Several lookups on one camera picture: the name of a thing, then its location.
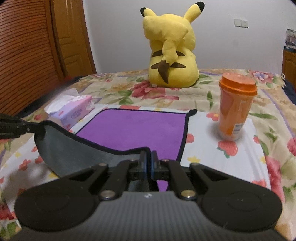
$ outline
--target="tissue pack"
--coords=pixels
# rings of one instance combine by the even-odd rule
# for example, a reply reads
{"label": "tissue pack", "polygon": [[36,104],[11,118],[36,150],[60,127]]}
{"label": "tissue pack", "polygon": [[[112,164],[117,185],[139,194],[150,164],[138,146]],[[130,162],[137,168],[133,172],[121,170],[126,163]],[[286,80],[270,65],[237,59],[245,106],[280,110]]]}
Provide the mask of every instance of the tissue pack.
{"label": "tissue pack", "polygon": [[93,109],[92,96],[86,95],[83,99],[67,103],[59,111],[50,113],[48,116],[49,120],[69,130]]}

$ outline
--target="white logo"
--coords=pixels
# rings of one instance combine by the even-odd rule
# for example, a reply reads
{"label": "white logo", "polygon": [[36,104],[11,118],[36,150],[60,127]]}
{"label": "white logo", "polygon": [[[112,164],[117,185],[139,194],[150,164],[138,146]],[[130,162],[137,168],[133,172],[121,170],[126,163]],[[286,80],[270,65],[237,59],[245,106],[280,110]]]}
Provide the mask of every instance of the white logo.
{"label": "white logo", "polygon": [[153,197],[153,195],[151,193],[147,193],[146,195],[144,195],[144,197],[151,198],[151,197]]}

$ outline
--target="cup lid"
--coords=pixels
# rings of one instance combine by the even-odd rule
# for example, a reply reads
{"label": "cup lid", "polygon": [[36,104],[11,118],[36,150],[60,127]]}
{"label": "cup lid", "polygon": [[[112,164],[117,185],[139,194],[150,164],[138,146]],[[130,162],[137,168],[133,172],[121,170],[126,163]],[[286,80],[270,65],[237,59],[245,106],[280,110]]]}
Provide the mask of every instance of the cup lid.
{"label": "cup lid", "polygon": [[256,82],[252,78],[242,74],[224,73],[219,86],[234,94],[257,95]]}

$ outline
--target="black ear tip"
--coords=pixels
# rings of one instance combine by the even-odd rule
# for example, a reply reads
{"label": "black ear tip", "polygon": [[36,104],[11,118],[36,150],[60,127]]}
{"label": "black ear tip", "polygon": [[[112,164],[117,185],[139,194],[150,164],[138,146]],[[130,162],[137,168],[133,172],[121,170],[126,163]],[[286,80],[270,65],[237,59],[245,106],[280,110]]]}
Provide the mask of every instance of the black ear tip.
{"label": "black ear tip", "polygon": [[140,12],[142,14],[142,16],[144,17],[144,10],[146,9],[146,7],[141,8]]}
{"label": "black ear tip", "polygon": [[201,12],[205,8],[205,3],[204,2],[197,2],[196,5],[199,7],[199,9],[200,9]]}

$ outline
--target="wall switch plate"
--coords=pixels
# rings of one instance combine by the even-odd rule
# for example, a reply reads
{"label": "wall switch plate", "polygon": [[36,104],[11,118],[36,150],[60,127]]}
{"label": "wall switch plate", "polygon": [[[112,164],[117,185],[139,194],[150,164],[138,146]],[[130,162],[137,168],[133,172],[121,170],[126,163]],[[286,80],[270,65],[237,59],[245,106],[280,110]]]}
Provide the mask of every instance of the wall switch plate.
{"label": "wall switch plate", "polygon": [[241,20],[241,21],[242,21],[243,28],[249,28],[248,21],[246,21],[246,20]]}
{"label": "wall switch plate", "polygon": [[240,19],[234,19],[234,25],[236,27],[241,27],[242,26],[242,21]]}

